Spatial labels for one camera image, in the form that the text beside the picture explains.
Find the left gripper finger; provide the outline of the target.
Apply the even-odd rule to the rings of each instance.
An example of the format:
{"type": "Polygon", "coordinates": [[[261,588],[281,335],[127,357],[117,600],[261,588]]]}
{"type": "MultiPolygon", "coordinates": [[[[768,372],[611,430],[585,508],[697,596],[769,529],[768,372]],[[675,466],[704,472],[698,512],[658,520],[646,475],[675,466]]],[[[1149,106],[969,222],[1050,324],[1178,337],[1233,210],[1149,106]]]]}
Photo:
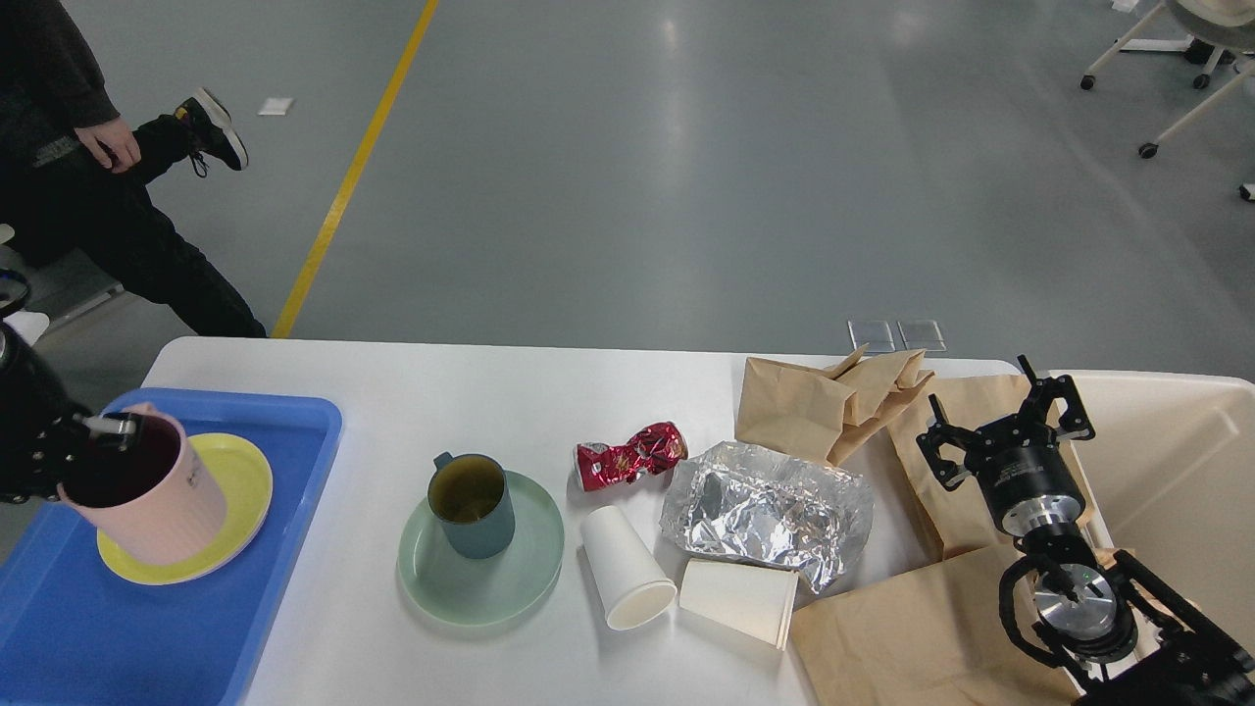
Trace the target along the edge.
{"type": "Polygon", "coordinates": [[[77,423],[87,451],[131,451],[141,441],[146,416],[143,413],[103,413],[77,423]]]}

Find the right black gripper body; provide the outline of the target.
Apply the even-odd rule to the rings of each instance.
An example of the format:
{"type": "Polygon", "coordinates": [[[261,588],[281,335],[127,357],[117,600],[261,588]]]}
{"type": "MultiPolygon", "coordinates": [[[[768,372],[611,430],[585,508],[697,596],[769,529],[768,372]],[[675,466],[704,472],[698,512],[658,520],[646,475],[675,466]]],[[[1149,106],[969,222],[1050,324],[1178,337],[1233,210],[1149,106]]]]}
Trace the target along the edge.
{"type": "Polygon", "coordinates": [[[1004,418],[976,429],[970,470],[999,530],[1027,537],[1048,525],[1076,525],[1086,509],[1079,483],[1047,423],[1004,418]]]}

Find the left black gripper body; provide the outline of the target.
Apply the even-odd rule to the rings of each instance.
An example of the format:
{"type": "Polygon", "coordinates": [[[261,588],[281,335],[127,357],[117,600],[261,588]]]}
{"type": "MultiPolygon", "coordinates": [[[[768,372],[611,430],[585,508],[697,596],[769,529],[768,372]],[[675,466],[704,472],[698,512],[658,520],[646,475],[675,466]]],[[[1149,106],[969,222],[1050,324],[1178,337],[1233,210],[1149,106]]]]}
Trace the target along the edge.
{"type": "Polygon", "coordinates": [[[54,499],[82,472],[90,413],[14,329],[3,330],[1,500],[54,499]]]}

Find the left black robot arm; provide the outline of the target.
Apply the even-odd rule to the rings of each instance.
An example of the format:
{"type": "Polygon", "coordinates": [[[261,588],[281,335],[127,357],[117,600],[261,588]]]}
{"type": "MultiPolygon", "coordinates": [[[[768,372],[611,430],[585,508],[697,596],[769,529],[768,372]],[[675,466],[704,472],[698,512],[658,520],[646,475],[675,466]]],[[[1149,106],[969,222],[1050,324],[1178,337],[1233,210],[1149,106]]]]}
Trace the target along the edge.
{"type": "Polygon", "coordinates": [[[1,495],[9,504],[120,499],[125,465],[144,429],[138,413],[92,413],[9,319],[23,312],[30,285],[3,270],[1,495]]]}

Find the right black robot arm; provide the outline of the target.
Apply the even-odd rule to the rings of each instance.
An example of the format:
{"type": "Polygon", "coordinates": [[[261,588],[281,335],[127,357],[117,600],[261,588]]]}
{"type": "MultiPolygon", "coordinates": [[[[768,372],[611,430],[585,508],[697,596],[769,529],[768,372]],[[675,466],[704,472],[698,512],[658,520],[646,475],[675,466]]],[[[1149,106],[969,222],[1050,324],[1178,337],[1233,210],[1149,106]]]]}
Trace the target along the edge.
{"type": "Polygon", "coordinates": [[[1076,380],[1040,377],[1017,413],[976,429],[953,425],[929,395],[932,423],[916,438],[946,492],[975,479],[991,525],[1019,558],[998,584],[1004,633],[1019,651],[1063,668],[1081,705],[1250,705],[1252,656],[1183,594],[1116,551],[1103,567],[1079,528],[1086,500],[1065,465],[1067,441],[1094,428],[1076,380]]]}

